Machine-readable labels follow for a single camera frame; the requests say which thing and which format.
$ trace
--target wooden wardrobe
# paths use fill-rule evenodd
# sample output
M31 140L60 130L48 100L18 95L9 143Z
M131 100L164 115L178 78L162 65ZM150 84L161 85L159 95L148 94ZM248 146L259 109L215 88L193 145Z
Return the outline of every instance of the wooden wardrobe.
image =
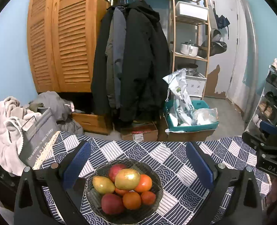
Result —
M106 0L30 0L27 44L37 92L90 92Z

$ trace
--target tangerine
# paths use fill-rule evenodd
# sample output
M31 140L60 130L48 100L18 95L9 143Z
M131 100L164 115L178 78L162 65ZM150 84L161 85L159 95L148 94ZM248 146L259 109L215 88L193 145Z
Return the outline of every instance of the tangerine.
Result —
M156 195L151 191L145 191L141 194L141 200L145 205L152 205L155 202Z
M134 191L138 193L143 193L144 191L150 190L151 187L152 187L152 179L146 174L141 174L140 182L138 183L138 186L136 186Z
M129 192L129 190L120 190L117 187L115 188L115 192L121 196L125 195L126 193Z
M129 210L136 210L141 207L141 197L136 192L128 192L123 196L123 204Z

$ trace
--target blue and white tablecloth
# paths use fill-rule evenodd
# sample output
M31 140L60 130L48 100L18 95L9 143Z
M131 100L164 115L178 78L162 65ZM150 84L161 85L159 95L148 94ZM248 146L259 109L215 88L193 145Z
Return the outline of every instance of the blue and white tablecloth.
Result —
M67 153L73 151L82 140L91 142L92 151L80 177L87 178L100 165L113 159L123 158L133 158L145 162L158 173L164 189L162 201L155 214L140 222L140 225L187 224L209 193L202 187L186 157L185 142L108 141L60 132L49 154L50 158L45 160L40 168L48 168L54 162L60 163ZM245 144L241 137L198 142L198 144L205 153L210 154L216 163L223 162L228 168L235 169L243 169L245 166L252 167L261 197L265 197L269 192L269 176L255 168L256 152ZM48 187L44 187L43 190L54 218L64 223ZM228 188L213 222L218 221L224 214L232 190L232 187ZM91 225L108 225L105 220L92 211L85 192L80 211Z

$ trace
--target fruit bowl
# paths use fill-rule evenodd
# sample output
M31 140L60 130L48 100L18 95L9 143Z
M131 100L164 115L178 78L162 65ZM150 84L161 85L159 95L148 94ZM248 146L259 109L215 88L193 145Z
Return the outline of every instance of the fruit bowl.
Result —
M125 164L127 168L132 168L137 170L140 174L147 174L152 179L152 187L150 189L151 192L155 193L156 199L153 205L144 205L137 210L125 210L123 213L119 215L107 215L101 209L101 198L100 195L93 186L93 177L94 176L103 176L108 177L109 169L115 164ZM105 164L96 169L96 171L89 176L88 178L88 187L85 191L86 197L91 205L92 211L102 217L109 223L119 224L119 225L131 225L136 224L144 220L145 218L151 216L159 206L159 203L163 196L163 189L161 186L161 181L159 175L152 170L152 168L144 163L139 162L134 159L126 158L126 159L115 159L108 164Z

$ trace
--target hand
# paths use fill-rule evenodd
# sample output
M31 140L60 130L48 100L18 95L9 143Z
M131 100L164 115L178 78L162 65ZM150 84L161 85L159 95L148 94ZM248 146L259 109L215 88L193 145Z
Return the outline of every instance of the hand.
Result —
M277 178L272 182L271 190L267 195L267 204L271 204L277 200Z

